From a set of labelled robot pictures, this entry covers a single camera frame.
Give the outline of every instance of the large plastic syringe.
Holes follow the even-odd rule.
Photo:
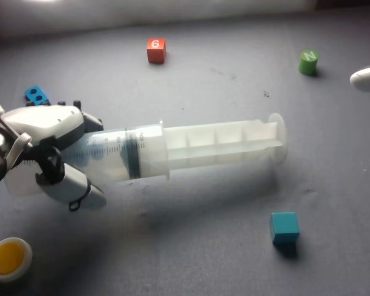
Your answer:
[[[63,160],[95,185],[165,175],[171,170],[252,161],[268,154],[275,163],[286,157],[286,128],[280,114],[261,120],[164,128],[140,126],[85,134],[62,151]],[[41,170],[22,162],[6,176],[13,195],[42,192],[35,182]]]

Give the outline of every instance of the red block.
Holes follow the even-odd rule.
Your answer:
[[[166,59],[166,40],[150,39],[147,45],[148,62],[162,64]]]

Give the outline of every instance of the yellow button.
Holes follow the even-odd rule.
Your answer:
[[[0,246],[0,274],[9,274],[22,264],[25,254],[21,244],[6,242]]]

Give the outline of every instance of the number 6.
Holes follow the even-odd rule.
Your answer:
[[[152,45],[152,47],[159,47],[159,40],[153,40],[151,45]]]

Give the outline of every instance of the blue block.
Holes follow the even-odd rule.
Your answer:
[[[39,88],[37,85],[32,88],[27,89],[25,91],[25,96],[27,97],[29,101],[32,101],[33,103],[35,103],[35,105],[41,105],[42,103],[47,102],[47,101],[49,102],[45,93],[43,93],[41,88]]]
[[[270,233],[274,244],[295,243],[300,235],[296,213],[272,213]]]

